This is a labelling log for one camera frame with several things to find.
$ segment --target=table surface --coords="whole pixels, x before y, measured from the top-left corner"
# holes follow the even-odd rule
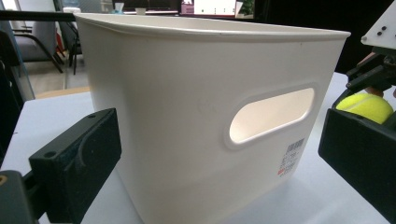
[[[345,89],[346,83],[345,76],[333,75],[293,177],[222,223],[388,223],[318,155],[326,111]],[[390,95],[386,93],[387,99],[392,98]],[[89,92],[26,102],[1,170],[27,174],[30,171],[28,158],[32,154],[92,112]],[[49,223],[46,216],[39,221]],[[104,184],[82,223],[143,223],[117,170]]]

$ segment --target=barcode label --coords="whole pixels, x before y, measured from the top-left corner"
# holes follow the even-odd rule
[[[286,175],[290,172],[294,165],[296,164],[297,160],[299,159],[299,155],[304,143],[304,139],[301,139],[291,145],[288,146],[285,155],[283,156],[282,162],[280,164],[279,170],[277,174],[279,176]]]

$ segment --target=white plastic container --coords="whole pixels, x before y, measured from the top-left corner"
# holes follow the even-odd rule
[[[94,107],[145,223],[217,223],[297,167],[349,33],[76,14]]]

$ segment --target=floor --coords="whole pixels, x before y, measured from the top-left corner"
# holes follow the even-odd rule
[[[35,96],[48,91],[59,91],[88,86],[88,77],[82,55],[78,55],[76,74],[68,66],[67,52],[60,73],[52,62],[25,63]]]

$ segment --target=bin rim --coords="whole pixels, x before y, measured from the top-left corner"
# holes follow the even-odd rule
[[[272,40],[272,41],[323,41],[323,40],[345,40],[350,36],[350,32],[334,31],[325,29],[314,29],[305,27],[293,27],[283,25],[273,25],[266,23],[253,23],[244,21],[222,21],[203,18],[186,18],[186,17],[160,17],[160,16],[136,16],[136,15],[117,15],[117,14],[99,14],[99,13],[75,13],[78,23],[86,22],[90,25],[100,26],[118,33],[130,35],[171,35],[171,36],[190,36],[190,37],[215,37],[230,39],[250,39],[250,40]],[[131,22],[111,21],[109,18],[128,18]],[[132,23],[133,20],[184,20],[184,21],[205,21],[216,22],[217,24],[256,26],[257,28],[275,28],[274,31],[265,30],[221,30],[221,29],[197,29],[197,28],[180,28],[164,27],[160,25],[145,25]]]

